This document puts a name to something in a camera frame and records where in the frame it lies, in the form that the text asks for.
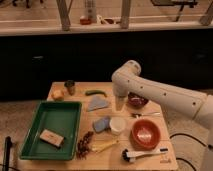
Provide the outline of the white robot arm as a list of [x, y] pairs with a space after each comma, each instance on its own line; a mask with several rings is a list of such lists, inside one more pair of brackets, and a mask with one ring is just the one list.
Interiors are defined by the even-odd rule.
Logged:
[[124, 98], [135, 93], [162, 106], [166, 106], [191, 118], [209, 130], [207, 149], [200, 171], [213, 169], [213, 95], [163, 84], [140, 77], [141, 66], [129, 60], [112, 74], [113, 93]]

